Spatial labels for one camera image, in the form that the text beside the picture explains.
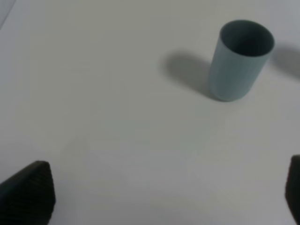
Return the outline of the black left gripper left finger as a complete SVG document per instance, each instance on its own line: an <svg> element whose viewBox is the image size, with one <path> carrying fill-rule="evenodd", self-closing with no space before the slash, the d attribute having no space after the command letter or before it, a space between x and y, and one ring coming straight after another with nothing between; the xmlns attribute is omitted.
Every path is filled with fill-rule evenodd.
<svg viewBox="0 0 300 225"><path fill-rule="evenodd" d="M0 184L2 225L47 225L55 204L49 162L35 161Z"/></svg>

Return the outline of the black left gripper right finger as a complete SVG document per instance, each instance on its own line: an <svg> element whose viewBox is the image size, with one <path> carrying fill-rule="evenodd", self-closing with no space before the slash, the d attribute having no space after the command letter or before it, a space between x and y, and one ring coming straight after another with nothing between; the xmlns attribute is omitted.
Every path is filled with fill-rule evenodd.
<svg viewBox="0 0 300 225"><path fill-rule="evenodd" d="M300 156L291 158L286 186L285 198L289 210L297 225L300 224Z"/></svg>

